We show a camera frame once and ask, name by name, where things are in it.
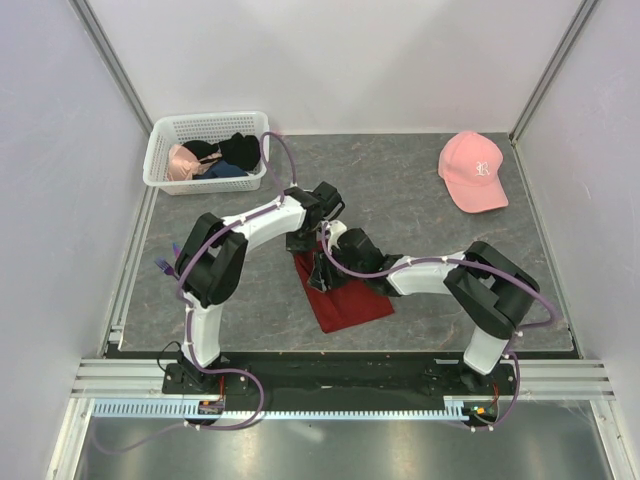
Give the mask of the dark red cloth napkin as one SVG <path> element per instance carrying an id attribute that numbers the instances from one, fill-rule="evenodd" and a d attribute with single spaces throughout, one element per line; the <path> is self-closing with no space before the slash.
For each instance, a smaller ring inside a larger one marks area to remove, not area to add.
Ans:
<path id="1" fill-rule="evenodd" d="M 395 313 L 389 298 L 378 295 L 360 280 L 349 280 L 337 289 L 321 292 L 312 288 L 312 252 L 296 253 L 293 261 L 310 307 L 325 334 L 379 320 Z"/>

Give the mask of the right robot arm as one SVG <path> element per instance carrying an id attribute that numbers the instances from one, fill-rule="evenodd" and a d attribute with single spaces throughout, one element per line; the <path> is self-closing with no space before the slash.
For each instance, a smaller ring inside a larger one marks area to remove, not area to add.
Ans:
<path id="1" fill-rule="evenodd" d="M 385 297 L 450 295 L 474 323 L 458 368 L 467 392 L 483 392 L 494 381 L 494 367 L 540 292 L 536 280 L 486 242 L 447 258 L 423 262 L 407 255 L 383 254 L 374 246 L 334 246 L 311 254 L 307 285 L 326 293 L 349 285 Z"/>

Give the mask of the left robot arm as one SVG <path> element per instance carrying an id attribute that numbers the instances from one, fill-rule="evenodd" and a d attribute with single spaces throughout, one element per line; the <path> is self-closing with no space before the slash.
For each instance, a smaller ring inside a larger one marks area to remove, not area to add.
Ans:
<path id="1" fill-rule="evenodd" d="M 322 182 L 312 191 L 291 187 L 238 215 L 198 218 L 175 266 L 186 311 L 182 352 L 190 364 L 184 379 L 196 392 L 218 385 L 220 371 L 213 363 L 221 353 L 222 311 L 239 285 L 247 254 L 278 237 L 285 238 L 292 255 L 311 252 L 321 224 L 336 219 L 344 207 L 337 189 Z"/>

